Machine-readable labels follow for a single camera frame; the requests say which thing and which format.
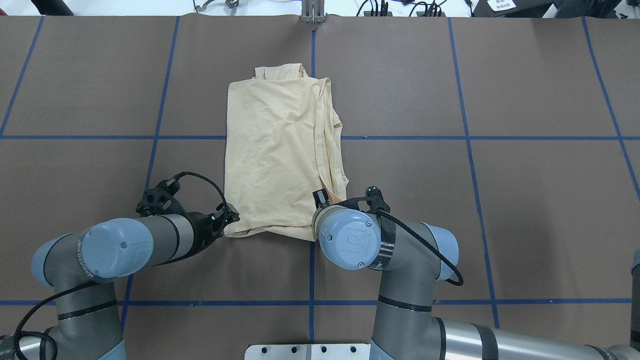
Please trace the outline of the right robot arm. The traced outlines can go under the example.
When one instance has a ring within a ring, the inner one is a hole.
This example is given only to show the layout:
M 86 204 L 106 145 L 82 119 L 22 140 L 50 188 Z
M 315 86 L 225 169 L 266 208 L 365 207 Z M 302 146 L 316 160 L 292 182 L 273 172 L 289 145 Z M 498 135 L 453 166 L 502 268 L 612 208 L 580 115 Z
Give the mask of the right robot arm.
M 639 259 L 631 275 L 630 342 L 600 347 L 442 319 L 432 314 L 435 285 L 462 286 L 458 241 L 445 228 L 404 222 L 391 215 L 378 187 L 335 202 L 326 189 L 313 192 L 312 233 L 336 266 L 381 272 L 371 360 L 637 360 L 639 358 Z

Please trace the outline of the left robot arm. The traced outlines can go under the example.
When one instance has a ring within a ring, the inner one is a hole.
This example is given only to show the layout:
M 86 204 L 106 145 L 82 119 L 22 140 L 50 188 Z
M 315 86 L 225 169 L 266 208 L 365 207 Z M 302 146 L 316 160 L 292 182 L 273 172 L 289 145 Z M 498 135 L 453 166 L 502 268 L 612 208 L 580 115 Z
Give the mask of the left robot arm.
M 185 172 L 142 194 L 138 218 L 115 218 L 43 244 L 34 278 L 54 294 L 1 337 L 3 360 L 124 360 L 126 342 L 115 280 L 198 255 L 240 220 L 225 198 L 210 214 L 175 198 Z

